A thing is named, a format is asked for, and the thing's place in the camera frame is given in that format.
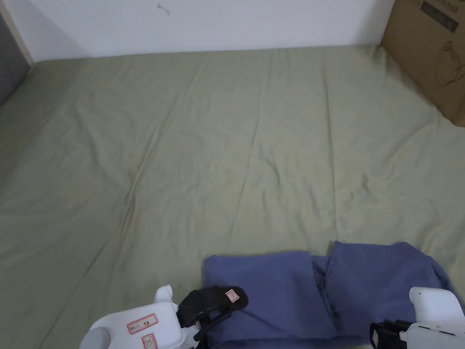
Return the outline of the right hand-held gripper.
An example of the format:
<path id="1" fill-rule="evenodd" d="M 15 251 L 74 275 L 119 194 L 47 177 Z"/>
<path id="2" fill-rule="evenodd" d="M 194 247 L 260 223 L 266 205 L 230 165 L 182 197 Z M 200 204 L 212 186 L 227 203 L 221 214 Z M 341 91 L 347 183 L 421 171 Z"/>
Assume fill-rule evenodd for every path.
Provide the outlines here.
<path id="1" fill-rule="evenodd" d="M 409 291 L 416 321 L 371 323 L 373 349 L 463 349 L 465 316 L 458 298 L 445 289 L 413 287 Z"/>

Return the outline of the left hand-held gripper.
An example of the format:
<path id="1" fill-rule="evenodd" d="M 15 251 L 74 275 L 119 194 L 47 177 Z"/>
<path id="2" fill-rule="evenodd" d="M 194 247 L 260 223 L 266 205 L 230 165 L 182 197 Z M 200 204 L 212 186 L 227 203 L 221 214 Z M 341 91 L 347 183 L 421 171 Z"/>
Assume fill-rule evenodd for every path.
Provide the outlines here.
<path id="1" fill-rule="evenodd" d="M 157 289 L 153 303 L 108 314 L 83 337 L 81 349 L 196 349 L 208 331 L 246 308 L 238 286 L 211 286 L 193 292 L 193 326 L 182 327 L 170 285 Z"/>

